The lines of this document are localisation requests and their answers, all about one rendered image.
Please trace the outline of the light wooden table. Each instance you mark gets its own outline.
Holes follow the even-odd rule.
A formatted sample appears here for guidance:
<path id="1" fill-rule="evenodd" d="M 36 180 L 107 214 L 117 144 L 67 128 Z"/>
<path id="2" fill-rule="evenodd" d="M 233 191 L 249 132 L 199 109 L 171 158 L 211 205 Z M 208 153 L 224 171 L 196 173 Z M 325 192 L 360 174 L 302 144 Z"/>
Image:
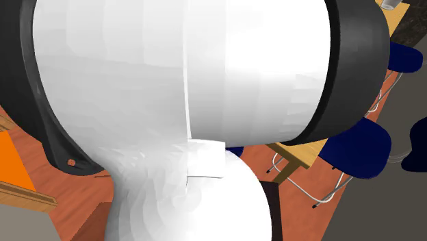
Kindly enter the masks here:
<path id="1" fill-rule="evenodd" d="M 331 61 L 326 87 L 306 144 L 276 142 L 269 148 L 288 163 L 275 182 L 298 167 L 310 168 L 317 157 L 350 178 L 369 179 L 385 167 L 391 148 L 388 133 L 365 114 L 394 69 L 396 51 L 390 37 L 411 8 L 398 3 L 384 8 L 380 0 L 326 0 L 331 22 Z"/>

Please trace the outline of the orange wooden-framed furniture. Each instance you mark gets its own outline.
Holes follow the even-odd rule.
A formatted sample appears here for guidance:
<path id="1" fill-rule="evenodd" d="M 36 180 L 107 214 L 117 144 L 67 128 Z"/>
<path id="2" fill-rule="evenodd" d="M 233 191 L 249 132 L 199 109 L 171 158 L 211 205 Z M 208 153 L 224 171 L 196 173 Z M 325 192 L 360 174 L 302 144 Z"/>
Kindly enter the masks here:
<path id="1" fill-rule="evenodd" d="M 0 114 L 0 204 L 49 213 L 58 205 L 37 192 L 8 133 L 16 125 Z"/>

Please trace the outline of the clear glass cup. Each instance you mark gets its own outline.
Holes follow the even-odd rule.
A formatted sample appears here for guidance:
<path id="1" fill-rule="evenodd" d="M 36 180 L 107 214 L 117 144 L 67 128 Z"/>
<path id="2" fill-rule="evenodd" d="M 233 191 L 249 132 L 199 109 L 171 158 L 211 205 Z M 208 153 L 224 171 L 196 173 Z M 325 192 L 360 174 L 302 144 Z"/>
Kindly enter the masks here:
<path id="1" fill-rule="evenodd" d="M 384 10 L 393 10 L 395 9 L 402 0 L 382 0 L 380 6 Z"/>

